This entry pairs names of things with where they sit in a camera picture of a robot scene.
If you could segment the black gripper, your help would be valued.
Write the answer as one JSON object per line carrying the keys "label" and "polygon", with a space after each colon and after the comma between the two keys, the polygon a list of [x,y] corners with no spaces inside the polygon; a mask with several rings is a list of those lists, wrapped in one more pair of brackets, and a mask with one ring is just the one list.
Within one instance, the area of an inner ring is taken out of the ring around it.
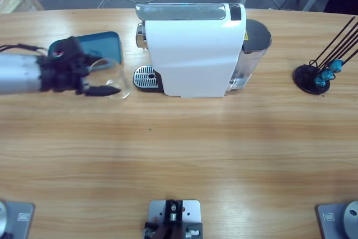
{"label": "black gripper", "polygon": [[112,86],[89,86],[85,90],[84,78],[89,75],[88,66],[101,60],[102,56],[81,53],[78,56],[62,55],[57,58],[38,57],[40,68],[40,92],[75,91],[76,95],[105,97],[121,92]]}

